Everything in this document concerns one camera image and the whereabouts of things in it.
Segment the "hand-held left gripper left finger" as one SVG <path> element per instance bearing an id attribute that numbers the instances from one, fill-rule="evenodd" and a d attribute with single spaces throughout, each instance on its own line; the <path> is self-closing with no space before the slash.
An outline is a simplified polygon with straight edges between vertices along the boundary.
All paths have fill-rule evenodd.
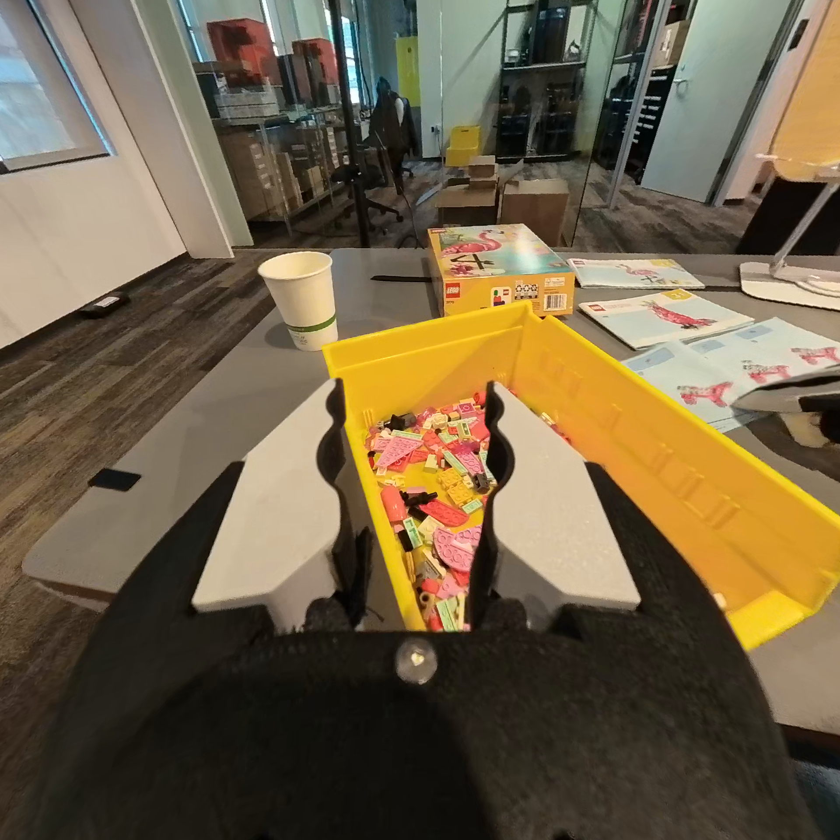
<path id="1" fill-rule="evenodd" d="M 303 628 L 329 600 L 364 620 L 372 533 L 355 530 L 338 486 L 345 463 L 342 380 L 328 380 L 243 461 L 192 597 L 199 613 L 262 606 L 275 628 Z"/>

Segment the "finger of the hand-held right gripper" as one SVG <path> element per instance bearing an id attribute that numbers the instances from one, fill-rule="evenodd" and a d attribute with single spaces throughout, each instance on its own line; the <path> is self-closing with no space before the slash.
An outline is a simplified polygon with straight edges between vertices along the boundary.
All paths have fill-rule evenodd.
<path id="1" fill-rule="evenodd" d="M 756 413 L 837 413 L 839 375 L 804 374 L 763 385 L 741 395 L 733 410 Z"/>

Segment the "yellow plastic bin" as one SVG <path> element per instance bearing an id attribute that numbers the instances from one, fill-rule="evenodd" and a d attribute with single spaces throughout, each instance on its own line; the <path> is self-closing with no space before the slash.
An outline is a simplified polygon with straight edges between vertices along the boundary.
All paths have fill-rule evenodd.
<path id="1" fill-rule="evenodd" d="M 437 318 L 322 350 L 404 627 L 427 627 L 366 447 L 394 413 L 511 385 L 602 465 L 726 603 L 752 650 L 817 614 L 838 586 L 839 519 L 606 352 L 528 303 Z"/>

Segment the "pile of pink toy bricks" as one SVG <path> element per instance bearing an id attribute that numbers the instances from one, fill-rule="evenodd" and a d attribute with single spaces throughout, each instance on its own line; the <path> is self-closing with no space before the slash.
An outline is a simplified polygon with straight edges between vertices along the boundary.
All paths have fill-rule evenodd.
<path id="1" fill-rule="evenodd" d="M 364 435 L 372 511 L 397 607 L 409 629 L 470 630 L 470 576 L 497 478 L 487 391 L 395 413 Z"/>

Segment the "grey desk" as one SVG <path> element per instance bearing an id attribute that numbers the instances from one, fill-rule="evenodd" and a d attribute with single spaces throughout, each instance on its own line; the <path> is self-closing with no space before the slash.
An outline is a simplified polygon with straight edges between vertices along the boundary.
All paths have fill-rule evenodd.
<path id="1" fill-rule="evenodd" d="M 725 255 L 678 261 L 710 286 L 708 297 L 764 320 L 769 303 L 735 288 Z M 340 248 L 332 252 L 341 338 L 433 317 L 431 283 L 373 282 L 373 276 L 430 277 L 419 250 Z M 23 563 L 38 585 L 101 611 L 157 540 L 216 476 L 239 460 L 327 378 L 320 352 L 299 352 L 272 308 L 138 444 L 106 467 L 140 475 L 126 491 L 89 484 L 81 499 L 40 538 Z M 837 451 L 804 448 L 771 417 L 728 435 L 815 499 L 838 512 Z M 838 734 L 838 593 L 814 617 L 751 654 L 776 720 Z"/>

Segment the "instruction booklet with red figure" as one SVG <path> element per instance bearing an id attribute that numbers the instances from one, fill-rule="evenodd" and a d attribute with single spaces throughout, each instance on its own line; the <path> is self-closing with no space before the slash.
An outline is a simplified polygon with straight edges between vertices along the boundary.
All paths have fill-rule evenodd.
<path id="1" fill-rule="evenodd" d="M 687 290 L 582 302 L 578 309 L 633 350 L 717 336 L 754 322 Z"/>

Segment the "instruction booklet with flamingo cover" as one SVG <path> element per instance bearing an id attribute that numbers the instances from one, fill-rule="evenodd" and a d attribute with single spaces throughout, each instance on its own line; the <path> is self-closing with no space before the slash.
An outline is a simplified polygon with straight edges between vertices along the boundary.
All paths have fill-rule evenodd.
<path id="1" fill-rule="evenodd" d="M 567 258 L 581 288 L 695 290 L 705 284 L 672 259 L 582 259 Z"/>

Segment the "wooden board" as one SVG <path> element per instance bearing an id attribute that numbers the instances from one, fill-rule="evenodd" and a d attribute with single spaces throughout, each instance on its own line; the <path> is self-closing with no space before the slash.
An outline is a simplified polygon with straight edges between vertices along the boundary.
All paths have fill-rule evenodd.
<path id="1" fill-rule="evenodd" d="M 829 2 L 770 146 L 775 176 L 787 182 L 839 180 L 839 2 Z"/>

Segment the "flamingo toy set box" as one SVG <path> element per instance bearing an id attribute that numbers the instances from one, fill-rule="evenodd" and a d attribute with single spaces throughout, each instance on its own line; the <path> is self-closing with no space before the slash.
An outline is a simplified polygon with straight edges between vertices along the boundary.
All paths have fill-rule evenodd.
<path id="1" fill-rule="evenodd" d="M 522 301 L 540 318 L 572 314 L 573 269 L 526 225 L 432 227 L 427 234 L 441 317 Z"/>

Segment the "cardboard box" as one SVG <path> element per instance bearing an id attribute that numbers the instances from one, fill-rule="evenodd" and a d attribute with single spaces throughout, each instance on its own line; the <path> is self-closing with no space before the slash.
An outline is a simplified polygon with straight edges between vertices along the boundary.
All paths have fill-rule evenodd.
<path id="1" fill-rule="evenodd" d="M 498 220 L 499 166 L 494 155 L 473 158 L 466 175 L 447 180 L 437 194 L 437 225 L 445 227 L 493 226 Z"/>
<path id="2" fill-rule="evenodd" d="M 567 182 L 561 178 L 510 179 L 501 189 L 499 224 L 524 224 L 544 244 L 563 244 L 564 216 L 570 198 Z"/>

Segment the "black office chair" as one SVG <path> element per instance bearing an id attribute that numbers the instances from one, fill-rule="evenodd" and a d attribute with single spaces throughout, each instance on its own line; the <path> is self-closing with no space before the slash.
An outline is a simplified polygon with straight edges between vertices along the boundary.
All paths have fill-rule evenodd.
<path id="1" fill-rule="evenodd" d="M 387 171 L 383 169 L 383 164 L 387 164 L 383 150 L 374 146 L 365 145 L 360 150 L 359 167 L 353 169 L 349 162 L 343 163 L 331 173 L 329 177 L 330 184 L 332 186 L 345 186 L 350 198 L 349 202 L 339 211 L 339 216 L 335 221 L 336 228 L 340 228 L 342 221 L 350 219 L 354 214 L 355 203 L 353 185 L 351 183 L 352 175 L 355 175 L 356 182 L 361 186 L 369 212 L 377 211 L 381 215 L 393 215 L 397 223 L 404 221 L 404 216 L 397 208 L 379 203 L 371 197 L 374 190 L 379 190 L 390 185 Z"/>

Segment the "yellow step stool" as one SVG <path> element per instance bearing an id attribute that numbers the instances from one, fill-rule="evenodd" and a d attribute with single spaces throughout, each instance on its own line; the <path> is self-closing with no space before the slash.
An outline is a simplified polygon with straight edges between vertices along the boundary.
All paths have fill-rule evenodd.
<path id="1" fill-rule="evenodd" d="M 447 167 L 466 168 L 480 155 L 480 126 L 457 125 L 451 129 L 444 162 Z"/>

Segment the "metal storage shelf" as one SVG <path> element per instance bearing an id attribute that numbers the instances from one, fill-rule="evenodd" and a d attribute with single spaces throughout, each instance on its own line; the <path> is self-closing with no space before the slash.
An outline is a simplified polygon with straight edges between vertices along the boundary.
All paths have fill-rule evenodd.
<path id="1" fill-rule="evenodd" d="M 495 121 L 500 163 L 572 161 L 596 1 L 507 2 Z"/>

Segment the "dark hanging jacket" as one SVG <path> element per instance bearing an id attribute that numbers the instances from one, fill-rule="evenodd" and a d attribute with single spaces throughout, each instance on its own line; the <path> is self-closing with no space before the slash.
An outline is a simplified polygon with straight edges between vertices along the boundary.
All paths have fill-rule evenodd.
<path id="1" fill-rule="evenodd" d="M 422 151 L 413 109 L 390 82 L 379 76 L 375 83 L 376 102 L 371 113 L 369 144 L 415 158 Z"/>

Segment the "window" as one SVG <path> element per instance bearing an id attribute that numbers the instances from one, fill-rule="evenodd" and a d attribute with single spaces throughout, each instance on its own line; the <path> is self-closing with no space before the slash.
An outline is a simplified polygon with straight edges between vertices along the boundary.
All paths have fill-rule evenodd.
<path id="1" fill-rule="evenodd" d="M 2 1 L 2 173 L 112 153 L 98 115 L 41 6 Z"/>

